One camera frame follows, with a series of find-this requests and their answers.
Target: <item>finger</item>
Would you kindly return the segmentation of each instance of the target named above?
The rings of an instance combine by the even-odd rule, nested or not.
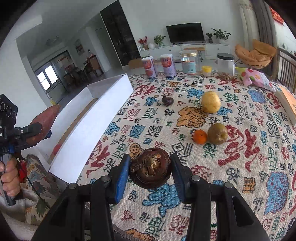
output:
[[[15,166],[17,165],[17,160],[15,157],[12,157],[8,162],[7,162],[7,165],[6,165],[6,168],[5,168],[5,171],[6,172],[10,172],[12,171]]]
[[[17,188],[19,185],[20,185],[20,181],[19,181],[18,177],[15,177],[10,183],[3,184],[3,190],[11,191],[11,190]]]
[[[14,197],[14,196],[18,195],[19,192],[20,192],[20,186],[18,186],[17,188],[15,188],[13,190],[8,191],[7,196]]]
[[[4,173],[1,177],[2,182],[9,183],[17,177],[17,169],[14,168],[11,172]]]

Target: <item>snack bag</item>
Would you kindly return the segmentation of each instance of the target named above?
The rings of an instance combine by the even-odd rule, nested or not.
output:
[[[273,92],[276,91],[275,87],[270,83],[270,81],[265,76],[265,74],[254,69],[239,68],[239,67],[235,67],[235,69],[238,71],[239,77],[243,81],[245,86],[254,84],[255,86],[258,86]]]

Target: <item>human hand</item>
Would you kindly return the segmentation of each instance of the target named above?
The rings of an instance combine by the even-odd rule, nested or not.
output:
[[[12,157],[5,168],[6,173],[1,176],[3,183],[3,190],[7,192],[7,195],[10,197],[16,196],[20,192],[20,181],[18,178],[17,160],[15,157]],[[0,172],[4,171],[4,164],[0,162]]]

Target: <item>patterned tablecloth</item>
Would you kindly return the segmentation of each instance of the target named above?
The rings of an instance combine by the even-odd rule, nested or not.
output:
[[[239,79],[185,76],[131,76],[134,93],[115,116],[90,155],[79,185],[94,182],[118,165],[123,154],[162,148],[177,153],[183,165],[210,183],[231,182],[247,201],[271,240],[281,239],[295,221],[296,128],[274,93],[244,86]],[[221,99],[215,114],[200,108],[204,92]],[[163,96],[174,98],[165,107]],[[207,132],[222,123],[228,140],[219,146],[195,144],[196,129]],[[157,190],[145,190],[130,179],[123,199],[111,205],[114,228],[130,240],[181,240],[187,233],[190,205],[177,197],[172,176]],[[212,203],[211,239],[216,238]]]

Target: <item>white tv cabinet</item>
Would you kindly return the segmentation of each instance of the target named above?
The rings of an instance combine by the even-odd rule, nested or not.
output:
[[[163,46],[155,49],[148,49],[140,52],[141,57],[153,56],[154,59],[159,59],[162,54],[172,54],[175,59],[180,59],[179,52],[185,48],[204,47],[203,56],[206,59],[217,59],[218,53],[230,53],[230,46],[224,44],[178,44]]]

